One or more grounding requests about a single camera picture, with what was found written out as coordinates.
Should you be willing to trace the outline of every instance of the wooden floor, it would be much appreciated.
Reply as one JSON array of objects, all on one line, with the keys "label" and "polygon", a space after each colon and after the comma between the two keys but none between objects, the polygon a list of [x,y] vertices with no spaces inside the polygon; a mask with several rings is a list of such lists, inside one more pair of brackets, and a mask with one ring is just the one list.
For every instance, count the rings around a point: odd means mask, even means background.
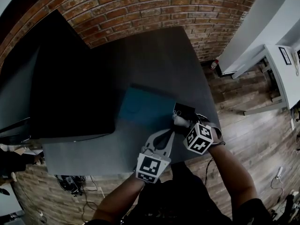
[{"label": "wooden floor", "polygon": [[[293,153],[297,148],[296,131],[291,129],[288,111],[274,110],[243,116],[244,110],[271,104],[270,83],[259,66],[262,65],[256,65],[236,80],[230,76],[218,78],[216,72],[207,67],[204,71],[215,100],[226,146],[250,172],[260,198],[267,209],[270,209],[276,204],[281,192],[270,188],[271,180],[280,166],[284,167],[282,181],[285,195],[291,189],[299,189],[300,155]],[[207,154],[186,163],[194,174],[204,179],[210,158]],[[208,172],[208,192],[211,198],[224,214],[231,217],[230,197],[214,162],[210,164]],[[104,195],[110,193],[128,176],[129,174],[94,177],[99,191],[86,191],[88,201],[101,202],[102,191]],[[25,172],[18,172],[17,178],[18,182],[14,187],[27,212],[27,224],[40,224],[37,210],[43,211],[49,225],[83,223],[85,197],[73,197],[63,191],[56,178],[47,174],[46,166],[30,166]],[[171,178],[171,171],[167,170],[162,181]],[[94,189],[90,178],[85,186],[86,189]],[[279,187],[280,184],[276,180],[273,186]],[[86,206],[84,219],[89,220],[92,214],[93,210]]]}]

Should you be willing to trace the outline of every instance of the desk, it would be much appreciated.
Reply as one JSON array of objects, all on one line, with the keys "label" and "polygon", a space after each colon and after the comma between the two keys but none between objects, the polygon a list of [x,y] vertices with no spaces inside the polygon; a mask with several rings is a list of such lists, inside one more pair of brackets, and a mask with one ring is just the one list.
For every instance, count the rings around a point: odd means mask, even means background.
[{"label": "desk", "polygon": [[[279,50],[279,47],[285,48],[287,55],[289,56],[290,61],[292,63],[291,65],[286,65],[285,60]],[[269,110],[280,109],[284,107],[291,109],[299,102],[300,76],[296,75],[296,68],[290,49],[291,48],[287,46],[264,45],[264,50],[262,50],[252,60],[246,62],[244,66],[242,66],[236,73],[232,75],[232,78],[235,79],[247,70],[249,70],[251,67],[253,67],[260,60],[266,58],[269,62],[269,65],[265,69],[263,69],[262,72],[266,72],[267,70],[272,69],[279,88],[280,97],[277,97],[272,100],[273,102],[279,101],[278,103],[246,111],[244,112],[244,115],[262,113]]]},{"label": "desk", "polygon": [[[171,94],[176,102],[194,107],[219,126],[215,104],[204,72],[182,27],[133,35],[93,49],[95,66],[111,69],[116,100],[121,104],[131,84]],[[132,172],[141,147],[157,131],[118,119],[107,136],[82,142],[43,145],[50,174],[105,175]],[[172,162],[195,158],[176,135]]]}]

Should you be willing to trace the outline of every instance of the white table leg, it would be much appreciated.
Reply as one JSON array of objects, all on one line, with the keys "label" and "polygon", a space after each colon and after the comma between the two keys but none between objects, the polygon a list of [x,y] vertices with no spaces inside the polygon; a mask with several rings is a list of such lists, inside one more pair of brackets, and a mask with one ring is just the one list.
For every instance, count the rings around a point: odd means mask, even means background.
[{"label": "white table leg", "polygon": [[280,109],[280,108],[284,108],[284,107],[287,107],[286,102],[281,102],[281,103],[269,105],[266,107],[260,107],[260,108],[256,108],[253,110],[245,111],[244,115],[247,116],[247,115],[251,115],[251,114],[255,114],[255,113],[262,113],[262,112]]},{"label": "white table leg", "polygon": [[272,102],[275,103],[275,102],[280,101],[281,99],[282,99],[281,96],[275,97],[275,98],[272,98]]},{"label": "white table leg", "polygon": [[235,79],[241,76],[244,72],[248,71],[251,67],[253,67],[256,63],[258,63],[261,59],[266,56],[265,49],[263,49],[259,54],[257,54],[253,59],[246,62],[244,66],[242,66],[236,73],[232,75],[232,79]]},{"label": "white table leg", "polygon": [[268,65],[266,66],[264,69],[262,69],[262,72],[265,73],[266,71],[270,70],[271,69],[271,66]]}]

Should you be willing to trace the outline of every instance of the white desk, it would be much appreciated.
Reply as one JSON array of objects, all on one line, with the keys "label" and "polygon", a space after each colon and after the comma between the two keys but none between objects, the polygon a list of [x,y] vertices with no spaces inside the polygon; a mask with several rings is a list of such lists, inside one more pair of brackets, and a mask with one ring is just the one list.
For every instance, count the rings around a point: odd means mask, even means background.
[{"label": "white desk", "polygon": [[[291,65],[286,65],[279,47],[285,48],[286,53],[292,63]],[[280,101],[279,103],[246,111],[244,112],[244,115],[262,113],[284,107],[291,109],[298,103],[300,100],[300,76],[296,75],[296,67],[290,49],[291,48],[287,46],[265,45],[263,51],[261,51],[252,60],[246,62],[244,66],[242,66],[235,74],[232,75],[232,78],[235,79],[253,67],[260,60],[266,58],[269,62],[269,65],[264,68],[262,72],[272,69],[279,88],[280,97],[272,100],[273,102]]]}]

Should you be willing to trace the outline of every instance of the person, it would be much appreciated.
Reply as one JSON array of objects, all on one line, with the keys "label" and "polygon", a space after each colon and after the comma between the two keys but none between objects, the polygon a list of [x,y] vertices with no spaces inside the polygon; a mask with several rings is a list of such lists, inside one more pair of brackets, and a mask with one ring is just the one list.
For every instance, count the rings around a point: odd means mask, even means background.
[{"label": "person", "polygon": [[202,180],[184,162],[171,165],[173,179],[150,184],[132,174],[100,203],[87,225],[120,224],[139,195],[124,224],[270,224],[271,217],[258,198],[254,182],[243,165],[226,149],[209,147],[231,197],[232,220],[211,200]]},{"label": "person", "polygon": [[43,156],[43,152],[38,155],[19,155],[13,151],[3,151],[0,149],[0,176],[10,176],[8,179],[2,177],[0,179],[0,186],[12,181],[16,182],[16,176],[14,172],[25,171],[27,164],[39,163],[40,158]]}]

